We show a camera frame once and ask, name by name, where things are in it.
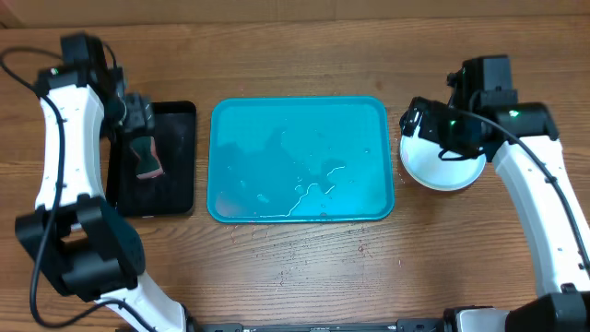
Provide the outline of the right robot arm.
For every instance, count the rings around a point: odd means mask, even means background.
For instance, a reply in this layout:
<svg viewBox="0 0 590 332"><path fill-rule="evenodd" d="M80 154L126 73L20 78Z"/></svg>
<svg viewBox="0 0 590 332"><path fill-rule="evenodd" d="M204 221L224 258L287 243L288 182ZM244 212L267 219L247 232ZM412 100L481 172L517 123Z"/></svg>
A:
<svg viewBox="0 0 590 332"><path fill-rule="evenodd" d="M463 158L487 158L517 210L534 264L535 300L513 310L448 309L440 330L587 331L589 225L548 108L529 102L464 111L416 97L400 127L405 136L424 138Z"/></svg>

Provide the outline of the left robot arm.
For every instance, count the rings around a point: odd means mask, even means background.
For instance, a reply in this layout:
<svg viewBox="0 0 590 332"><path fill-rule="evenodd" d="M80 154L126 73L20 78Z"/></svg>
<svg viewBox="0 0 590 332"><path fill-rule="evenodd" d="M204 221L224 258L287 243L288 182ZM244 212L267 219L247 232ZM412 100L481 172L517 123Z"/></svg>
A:
<svg viewBox="0 0 590 332"><path fill-rule="evenodd" d="M100 137L135 134L135 113L151 118L149 104L127 103L123 72L90 65L42 70L31 90L45 117L44 170L35 211L17 218L16 236L34 261L29 307L37 307L39 276L63 296L92 302L73 321L109 307L137 331L195 331L187 309L147 273L136 230L106 199L100 175Z"/></svg>

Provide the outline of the light blue plate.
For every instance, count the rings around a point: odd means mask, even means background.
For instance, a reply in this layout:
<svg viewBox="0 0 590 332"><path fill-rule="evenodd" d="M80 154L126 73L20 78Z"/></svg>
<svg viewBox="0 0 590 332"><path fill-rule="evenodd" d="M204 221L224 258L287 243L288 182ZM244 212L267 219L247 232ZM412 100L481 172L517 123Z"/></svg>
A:
<svg viewBox="0 0 590 332"><path fill-rule="evenodd" d="M399 154L407 173L418 183L437 191L468 187L482 174L484 156L469 160L441 160L439 145L414 136L401 136Z"/></svg>

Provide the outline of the green and pink sponge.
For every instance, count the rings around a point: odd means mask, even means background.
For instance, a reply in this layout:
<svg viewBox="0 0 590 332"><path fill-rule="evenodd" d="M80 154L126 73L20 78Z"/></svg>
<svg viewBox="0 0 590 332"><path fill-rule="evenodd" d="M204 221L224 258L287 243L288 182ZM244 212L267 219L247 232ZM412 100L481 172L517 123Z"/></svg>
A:
<svg viewBox="0 0 590 332"><path fill-rule="evenodd" d="M137 179L156 178L164 173L153 136L140 136L133 139L130 143L130 149L137 158Z"/></svg>

